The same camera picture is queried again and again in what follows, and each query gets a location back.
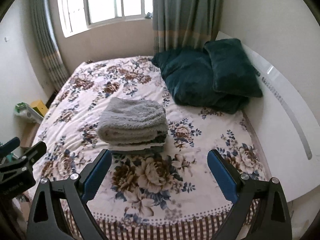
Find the grey fluffy pants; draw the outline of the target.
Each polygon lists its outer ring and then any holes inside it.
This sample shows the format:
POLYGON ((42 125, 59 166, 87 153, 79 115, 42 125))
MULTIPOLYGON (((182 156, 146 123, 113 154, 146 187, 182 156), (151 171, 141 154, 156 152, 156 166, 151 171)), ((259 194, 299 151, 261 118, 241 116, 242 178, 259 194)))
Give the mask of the grey fluffy pants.
POLYGON ((165 109, 152 100, 111 98, 102 111, 97 134, 104 142, 141 142, 167 134, 165 109))

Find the green white package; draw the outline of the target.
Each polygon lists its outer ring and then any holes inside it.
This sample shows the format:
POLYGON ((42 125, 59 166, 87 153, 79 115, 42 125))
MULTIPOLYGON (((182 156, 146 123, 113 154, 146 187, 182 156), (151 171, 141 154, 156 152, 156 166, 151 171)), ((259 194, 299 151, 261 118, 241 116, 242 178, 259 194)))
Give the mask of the green white package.
POLYGON ((43 116, 24 102, 15 105, 15 115, 29 123, 40 124, 43 121, 43 116))

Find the yellow box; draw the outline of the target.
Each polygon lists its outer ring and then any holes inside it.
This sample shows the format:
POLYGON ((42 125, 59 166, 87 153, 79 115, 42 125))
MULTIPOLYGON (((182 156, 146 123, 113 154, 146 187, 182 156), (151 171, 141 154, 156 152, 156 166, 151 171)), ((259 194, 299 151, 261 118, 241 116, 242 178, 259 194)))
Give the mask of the yellow box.
POLYGON ((43 103, 42 100, 36 100, 33 101, 30 104, 30 107, 35 110, 37 113, 39 113, 39 115, 41 115, 42 117, 45 117, 45 115, 48 112, 48 107, 43 103))

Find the white headboard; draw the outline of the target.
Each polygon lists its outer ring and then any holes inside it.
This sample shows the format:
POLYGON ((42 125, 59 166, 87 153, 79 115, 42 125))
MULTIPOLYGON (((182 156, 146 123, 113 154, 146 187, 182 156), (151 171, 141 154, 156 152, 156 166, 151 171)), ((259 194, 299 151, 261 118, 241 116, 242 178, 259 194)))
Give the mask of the white headboard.
POLYGON ((279 70, 248 46, 262 98, 244 109, 259 141, 264 166, 280 180, 287 201, 319 186, 319 124, 302 96, 279 70))

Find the floral bed blanket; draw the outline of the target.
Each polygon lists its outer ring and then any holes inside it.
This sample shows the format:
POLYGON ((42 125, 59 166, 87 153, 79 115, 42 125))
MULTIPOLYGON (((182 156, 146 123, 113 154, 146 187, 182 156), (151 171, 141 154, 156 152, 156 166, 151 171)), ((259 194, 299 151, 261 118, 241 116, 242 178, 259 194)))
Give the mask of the floral bed blanket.
POLYGON ((96 130, 114 97, 157 101, 169 129, 163 150, 113 157, 88 203, 109 239, 210 239, 231 208, 207 165, 212 149, 239 172, 266 179, 242 112, 176 105, 151 58, 136 56, 76 68, 35 136, 47 145, 34 165, 36 181, 66 179, 107 148, 96 130))

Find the green striped left curtain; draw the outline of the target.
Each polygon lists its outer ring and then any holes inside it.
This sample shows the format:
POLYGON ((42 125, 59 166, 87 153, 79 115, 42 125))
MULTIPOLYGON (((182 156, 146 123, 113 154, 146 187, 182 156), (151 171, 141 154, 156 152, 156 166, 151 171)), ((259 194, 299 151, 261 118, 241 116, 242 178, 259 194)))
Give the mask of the green striped left curtain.
POLYGON ((45 70, 58 92, 70 74, 57 46, 49 10, 49 0, 30 0, 31 21, 37 47, 45 70))

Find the green striped curtain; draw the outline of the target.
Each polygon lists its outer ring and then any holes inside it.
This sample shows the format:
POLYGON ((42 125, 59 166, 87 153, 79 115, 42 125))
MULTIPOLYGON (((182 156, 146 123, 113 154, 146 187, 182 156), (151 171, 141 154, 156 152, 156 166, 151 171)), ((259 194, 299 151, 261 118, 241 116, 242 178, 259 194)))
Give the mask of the green striped curtain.
POLYGON ((218 33, 223 0, 153 0, 154 51, 201 49, 218 33))
POLYGON ((45 70, 58 92, 70 74, 57 46, 49 10, 49 0, 30 0, 31 21, 37 47, 45 70))

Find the dark green folded garment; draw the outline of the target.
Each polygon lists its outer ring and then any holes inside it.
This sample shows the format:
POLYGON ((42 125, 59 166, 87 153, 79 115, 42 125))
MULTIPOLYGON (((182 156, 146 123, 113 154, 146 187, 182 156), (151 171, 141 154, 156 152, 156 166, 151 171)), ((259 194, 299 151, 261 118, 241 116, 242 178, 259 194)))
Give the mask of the dark green folded garment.
POLYGON ((160 134, 155 139, 149 140, 149 141, 141 141, 141 142, 122 142, 122 143, 116 143, 116 142, 109 142, 110 145, 116 145, 116 146, 126 146, 126 145, 147 145, 147 144, 162 144, 165 143, 167 135, 166 134, 160 134))

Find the dark green pillow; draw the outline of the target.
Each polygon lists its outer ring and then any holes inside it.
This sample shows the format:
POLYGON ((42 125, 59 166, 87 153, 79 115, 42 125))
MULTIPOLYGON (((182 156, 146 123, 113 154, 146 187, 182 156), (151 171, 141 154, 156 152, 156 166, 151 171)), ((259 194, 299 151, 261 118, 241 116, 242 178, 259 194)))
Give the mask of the dark green pillow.
POLYGON ((208 41, 203 49, 211 60, 214 74, 213 89, 216 92, 250 98, 263 96, 255 68, 239 39, 208 41))

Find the dark green folded quilt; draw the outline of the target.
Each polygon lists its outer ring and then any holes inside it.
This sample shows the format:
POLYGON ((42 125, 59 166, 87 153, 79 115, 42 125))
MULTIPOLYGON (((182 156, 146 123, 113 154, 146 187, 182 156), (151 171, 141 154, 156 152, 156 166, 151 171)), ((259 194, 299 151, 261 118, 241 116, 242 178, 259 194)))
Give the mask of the dark green folded quilt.
POLYGON ((234 114, 243 109, 249 98, 216 92, 210 58, 190 47, 156 53, 152 64, 161 71, 161 77, 174 102, 180 106, 207 107, 234 114))

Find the green striped right curtain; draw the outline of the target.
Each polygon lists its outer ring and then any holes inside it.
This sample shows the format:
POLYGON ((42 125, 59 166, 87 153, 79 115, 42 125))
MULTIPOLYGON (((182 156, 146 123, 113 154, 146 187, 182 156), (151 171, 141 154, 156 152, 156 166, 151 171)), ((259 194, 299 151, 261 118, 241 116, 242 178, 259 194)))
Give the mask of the green striped right curtain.
POLYGON ((223 0, 153 0, 154 51, 201 49, 218 33, 223 0))

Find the window with white frame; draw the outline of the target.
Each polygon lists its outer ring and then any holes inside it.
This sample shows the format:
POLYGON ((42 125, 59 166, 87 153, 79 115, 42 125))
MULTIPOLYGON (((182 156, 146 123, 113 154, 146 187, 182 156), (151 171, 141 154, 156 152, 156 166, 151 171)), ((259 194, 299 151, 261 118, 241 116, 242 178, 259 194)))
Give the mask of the window with white frame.
POLYGON ((57 0, 65 37, 118 22, 151 19, 152 0, 57 0))

